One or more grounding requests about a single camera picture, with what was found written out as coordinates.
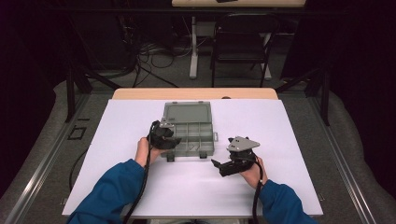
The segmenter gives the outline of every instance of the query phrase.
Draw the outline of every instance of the hand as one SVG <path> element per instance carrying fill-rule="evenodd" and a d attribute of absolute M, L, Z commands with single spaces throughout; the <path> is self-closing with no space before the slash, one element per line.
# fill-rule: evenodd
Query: hand
<path fill-rule="evenodd" d="M 262 167 L 262 186 L 263 186 L 265 182 L 267 182 L 268 177 L 267 177 L 267 173 L 265 173 L 264 164 L 262 163 L 262 158 L 257 157 L 257 162 Z M 251 187 L 253 187 L 254 189 L 257 188 L 257 184 L 259 183 L 260 180 L 260 168 L 256 163 L 254 163 L 250 167 L 250 169 L 241 172 L 239 174 L 245 178 L 245 180 Z"/>
<path fill-rule="evenodd" d="M 165 151 L 166 150 L 161 150 L 154 147 L 150 153 L 149 163 L 152 164 L 157 159 L 157 157 Z M 137 143 L 137 151 L 136 151 L 136 155 L 134 156 L 134 160 L 143 168 L 145 168 L 148 154 L 149 154 L 149 141 L 146 137 L 142 137 Z"/>

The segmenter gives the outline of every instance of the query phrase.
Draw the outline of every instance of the person's arm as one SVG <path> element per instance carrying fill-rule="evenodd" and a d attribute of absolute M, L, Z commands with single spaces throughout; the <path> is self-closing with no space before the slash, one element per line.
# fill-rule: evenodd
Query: person's arm
<path fill-rule="evenodd" d="M 162 152 L 154 147 L 150 153 L 150 163 Z M 146 166 L 148 153 L 149 142 L 141 138 L 134 160 L 119 163 L 106 171 L 67 223 L 120 223 L 123 206 L 133 203 L 142 188 L 143 167 Z"/>
<path fill-rule="evenodd" d="M 264 218 L 270 224 L 317 223 L 304 212 L 300 198 L 294 190 L 287 185 L 278 185 L 269 180 L 262 158 L 257 157 L 257 161 L 262 167 L 262 189 L 259 198 L 262 202 Z M 260 179 L 260 168 L 257 164 L 253 164 L 249 170 L 241 172 L 240 175 L 255 189 Z"/>
<path fill-rule="evenodd" d="M 304 212 L 300 198 L 287 185 L 267 180 L 259 198 L 262 214 L 269 223 L 317 223 Z"/>

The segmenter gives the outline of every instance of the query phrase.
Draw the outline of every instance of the blue jacket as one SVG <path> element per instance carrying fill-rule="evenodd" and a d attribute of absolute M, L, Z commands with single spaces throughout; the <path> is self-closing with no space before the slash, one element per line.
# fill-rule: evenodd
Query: blue jacket
<path fill-rule="evenodd" d="M 136 200 L 143 177 L 144 169 L 133 160 L 115 165 L 99 179 L 67 223 L 121 223 L 122 208 Z M 268 180 L 260 200 L 263 216 L 269 223 L 317 223 L 304 213 L 300 199 L 287 185 Z"/>

